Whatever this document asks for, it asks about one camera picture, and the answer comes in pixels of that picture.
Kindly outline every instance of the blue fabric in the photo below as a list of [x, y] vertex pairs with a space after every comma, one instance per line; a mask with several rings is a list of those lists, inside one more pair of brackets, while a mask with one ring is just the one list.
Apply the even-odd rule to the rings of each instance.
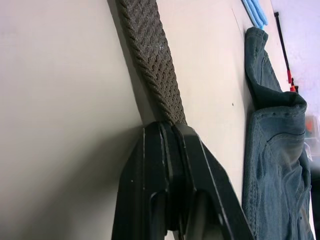
[[261, 21], [263, 22], [264, 25], [268, 25], [268, 20], [267, 20], [267, 17], [264, 13], [264, 11], [262, 10], [258, 0], [251, 0], [256, 11], [257, 11], [257, 14], [259, 16], [259, 18], [261, 19]]
[[306, 101], [282, 92], [265, 45], [268, 35], [245, 35], [245, 72], [256, 111], [248, 125], [242, 208], [257, 240], [313, 240], [311, 176], [304, 149]]
[[256, 28], [263, 29], [268, 25], [267, 17], [260, 7], [258, 0], [242, 0], [244, 7]]

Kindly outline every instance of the woven belt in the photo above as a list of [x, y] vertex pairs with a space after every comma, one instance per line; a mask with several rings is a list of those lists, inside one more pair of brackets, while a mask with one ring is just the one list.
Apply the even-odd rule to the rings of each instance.
[[177, 77], [156, 0], [117, 0], [133, 61], [172, 124], [187, 124]]

